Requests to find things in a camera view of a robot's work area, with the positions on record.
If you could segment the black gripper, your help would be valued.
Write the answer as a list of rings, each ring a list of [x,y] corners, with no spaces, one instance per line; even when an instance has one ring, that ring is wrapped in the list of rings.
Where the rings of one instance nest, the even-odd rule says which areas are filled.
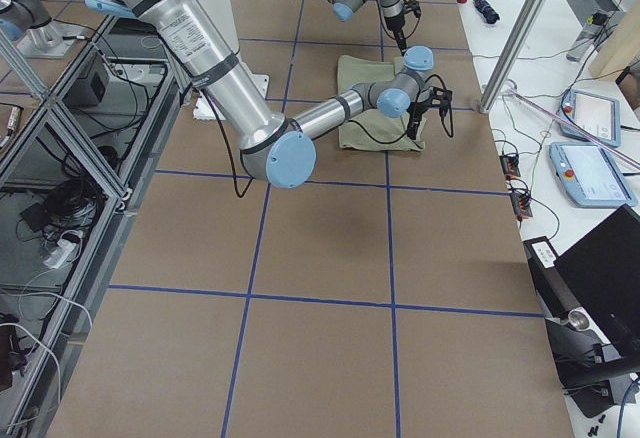
[[[422,122],[422,117],[428,109],[429,104],[427,100],[415,101],[410,104],[408,108],[409,122],[407,125],[407,137],[410,139],[417,138],[417,131]]]
[[[384,23],[390,36],[395,40],[401,55],[404,55],[407,49],[406,37],[403,28],[405,26],[405,18],[403,15],[394,15],[384,17]]]

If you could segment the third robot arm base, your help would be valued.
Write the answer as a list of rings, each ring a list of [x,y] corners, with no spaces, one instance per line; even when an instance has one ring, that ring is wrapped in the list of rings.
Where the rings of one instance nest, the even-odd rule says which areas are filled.
[[[27,58],[62,59],[89,39],[84,26],[54,21],[41,0],[1,0],[1,31]]]

